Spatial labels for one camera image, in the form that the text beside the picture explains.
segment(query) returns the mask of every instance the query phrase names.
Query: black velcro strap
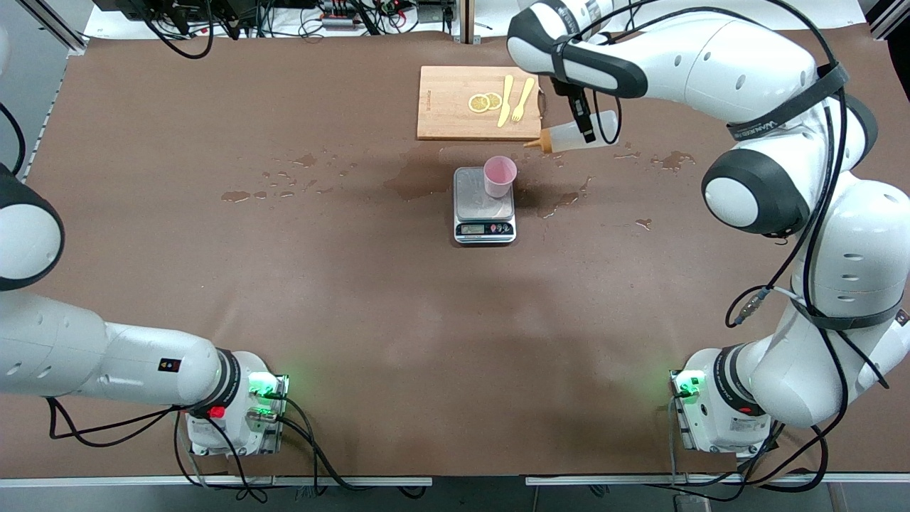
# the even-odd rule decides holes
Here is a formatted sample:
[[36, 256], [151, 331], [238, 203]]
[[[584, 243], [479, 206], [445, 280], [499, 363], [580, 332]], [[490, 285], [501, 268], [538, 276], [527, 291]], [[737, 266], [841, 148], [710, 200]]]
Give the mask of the black velcro strap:
[[730, 135], [736, 141], [762, 137], [831, 96], [850, 79], [844, 65], [840, 63], [833, 68], [828, 64], [819, 67], [818, 76], [818, 80], [806, 90], [784, 101], [778, 108], [760, 118], [736, 125], [727, 125]]
[[875, 314], [867, 314], [866, 316], [847, 316], [847, 317], [830, 317], [830, 316], [816, 316], [809, 313], [805, 306], [801, 303], [790, 299], [790, 303], [796, 308], [796, 310], [801, 313], [806, 320], [812, 323], [815, 327], [819, 329], [826, 329], [827, 331], [848, 331], [850, 329], [862, 329], [864, 327], [872, 327], [880, 323], [887, 322], [890, 319], [895, 318], [895, 315], [901, 309], [901, 302], [904, 300], [904, 295], [901, 295], [897, 304], [891, 306], [890, 308], [877, 312]]
[[555, 75], [557, 80], [566, 84], [569, 83], [569, 79], [566, 78], [566, 65], [565, 61], [562, 60], [562, 52], [565, 51], [566, 45], [569, 44], [570, 40], [569, 36], [560, 36], [556, 39], [556, 45], [550, 54], [553, 62], [553, 75]]

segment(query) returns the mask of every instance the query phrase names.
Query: black label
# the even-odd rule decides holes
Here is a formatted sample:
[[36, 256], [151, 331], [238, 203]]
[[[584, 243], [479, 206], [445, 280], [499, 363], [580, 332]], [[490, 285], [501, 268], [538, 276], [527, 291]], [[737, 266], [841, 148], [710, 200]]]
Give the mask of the black label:
[[161, 358], [161, 363], [158, 363], [159, 372], [171, 372], [175, 374], [180, 371], [180, 360], [179, 359], [165, 359]]

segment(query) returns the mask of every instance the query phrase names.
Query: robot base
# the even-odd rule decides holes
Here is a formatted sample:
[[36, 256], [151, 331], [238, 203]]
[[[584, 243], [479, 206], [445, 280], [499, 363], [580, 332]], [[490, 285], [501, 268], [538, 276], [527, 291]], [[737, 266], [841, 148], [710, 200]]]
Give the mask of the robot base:
[[768, 436], [771, 418], [745, 415], [723, 400], [713, 378], [714, 361], [720, 352], [715, 348], [701, 350], [689, 359], [685, 369], [670, 372], [675, 394], [694, 392], [677, 403], [682, 444], [690, 450], [749, 458]]
[[[252, 392], [250, 375], [268, 373], [266, 364], [255, 354], [234, 352], [240, 365], [237, 395], [225, 407], [221, 418], [212, 418], [231, 440], [238, 455], [275, 454], [280, 449], [281, 427], [274, 416], [283, 415], [283, 400], [268, 400]], [[288, 376], [274, 375], [276, 385], [272, 393], [284, 395], [288, 391]], [[231, 455], [230, 446], [218, 430], [205, 418], [187, 415], [187, 430], [196, 455]]]

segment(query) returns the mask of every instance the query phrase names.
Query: white round joint cap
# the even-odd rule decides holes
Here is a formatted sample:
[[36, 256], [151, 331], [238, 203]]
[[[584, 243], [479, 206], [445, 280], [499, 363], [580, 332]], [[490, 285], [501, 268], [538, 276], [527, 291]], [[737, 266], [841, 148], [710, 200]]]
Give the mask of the white round joint cap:
[[744, 228], [758, 219], [758, 202], [752, 191], [731, 178], [715, 178], [704, 188], [704, 202], [718, 219]]
[[28, 279], [45, 271], [60, 252], [60, 226], [31, 204], [0, 209], [0, 277]]

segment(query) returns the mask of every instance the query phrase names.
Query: cable connector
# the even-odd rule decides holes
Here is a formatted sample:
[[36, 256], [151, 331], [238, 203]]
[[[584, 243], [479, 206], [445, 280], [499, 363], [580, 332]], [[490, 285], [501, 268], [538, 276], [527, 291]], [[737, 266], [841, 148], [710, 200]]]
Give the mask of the cable connector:
[[753, 295], [752, 299], [749, 299], [749, 302], [740, 310], [739, 315], [733, 320], [733, 323], [740, 325], [745, 322], [745, 319], [758, 311], [758, 308], [762, 306], [764, 298], [767, 297], [769, 293], [771, 293], [771, 288], [762, 288], [758, 293]]

